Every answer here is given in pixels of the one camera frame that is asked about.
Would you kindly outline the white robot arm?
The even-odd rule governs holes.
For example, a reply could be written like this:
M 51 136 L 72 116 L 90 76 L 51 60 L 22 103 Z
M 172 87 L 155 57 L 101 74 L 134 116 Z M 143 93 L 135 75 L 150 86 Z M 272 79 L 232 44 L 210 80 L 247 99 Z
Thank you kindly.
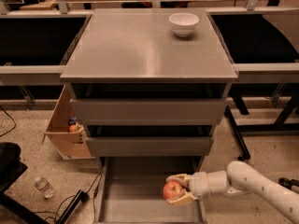
M 293 224 L 299 224 L 299 194 L 261 175 L 242 161 L 232 161 L 225 171 L 170 175 L 163 195 L 171 206 L 202 201 L 215 195 L 227 197 L 255 193 Z

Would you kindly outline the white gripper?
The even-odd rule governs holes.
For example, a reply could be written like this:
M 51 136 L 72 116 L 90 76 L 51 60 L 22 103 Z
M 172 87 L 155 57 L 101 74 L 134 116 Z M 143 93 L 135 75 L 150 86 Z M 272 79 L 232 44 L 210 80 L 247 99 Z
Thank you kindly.
M 193 175 L 170 175 L 165 181 L 176 181 L 182 187 L 189 188 L 190 190 L 187 191 L 183 189 L 176 197 L 167 199 L 166 202 L 171 206 L 179 207 L 195 202 L 197 198 L 204 200 L 209 197 L 209 185 L 206 172 L 198 172 Z

